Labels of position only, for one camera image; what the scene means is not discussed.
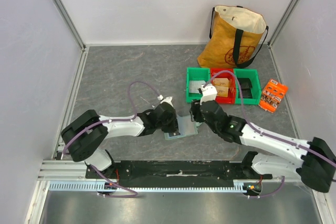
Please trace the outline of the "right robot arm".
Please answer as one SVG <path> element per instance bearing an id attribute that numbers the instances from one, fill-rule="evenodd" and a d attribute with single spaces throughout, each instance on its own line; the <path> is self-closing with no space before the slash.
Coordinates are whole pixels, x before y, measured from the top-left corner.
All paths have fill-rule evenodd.
<path id="1" fill-rule="evenodd" d="M 334 182 L 335 155 L 323 139 L 314 137 L 307 141 L 262 129 L 243 118 L 227 115 L 214 100 L 193 100 L 190 114 L 194 121 L 205 123 L 226 142 L 255 147 L 276 156 L 272 159 L 261 153 L 248 153 L 240 166 L 245 178 L 294 175 L 313 190 L 329 192 Z"/>

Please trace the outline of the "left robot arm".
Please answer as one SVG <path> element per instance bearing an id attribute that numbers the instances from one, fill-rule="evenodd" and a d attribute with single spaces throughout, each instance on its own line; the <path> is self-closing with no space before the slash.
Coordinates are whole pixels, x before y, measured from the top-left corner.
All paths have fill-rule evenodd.
<path id="1" fill-rule="evenodd" d="M 102 177 L 110 178 L 116 166 L 108 151 L 100 147 L 102 142 L 112 137 L 147 136 L 157 130 L 178 131 L 176 111 L 171 102 L 163 101 L 154 109 L 119 118 L 88 110 L 65 127 L 61 137 L 65 143 L 64 152 L 69 152 L 74 162 L 84 161 L 94 166 Z"/>

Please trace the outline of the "black credit card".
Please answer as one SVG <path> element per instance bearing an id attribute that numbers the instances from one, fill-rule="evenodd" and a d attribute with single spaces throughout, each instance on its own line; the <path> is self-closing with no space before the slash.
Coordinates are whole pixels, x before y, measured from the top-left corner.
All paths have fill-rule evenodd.
<path id="1" fill-rule="evenodd" d="M 179 132 L 169 133 L 168 138 L 178 138 L 181 134 Z"/>

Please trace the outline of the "light green card holder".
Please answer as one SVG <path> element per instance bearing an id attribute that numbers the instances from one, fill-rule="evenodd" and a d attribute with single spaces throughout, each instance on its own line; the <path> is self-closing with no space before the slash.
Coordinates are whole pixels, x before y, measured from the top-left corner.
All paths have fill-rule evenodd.
<path id="1" fill-rule="evenodd" d="M 177 116 L 178 131 L 182 137 L 198 134 L 198 127 L 202 124 L 191 120 L 190 116 Z M 168 133 L 164 133 L 165 140 L 174 140 L 177 138 L 168 138 Z"/>

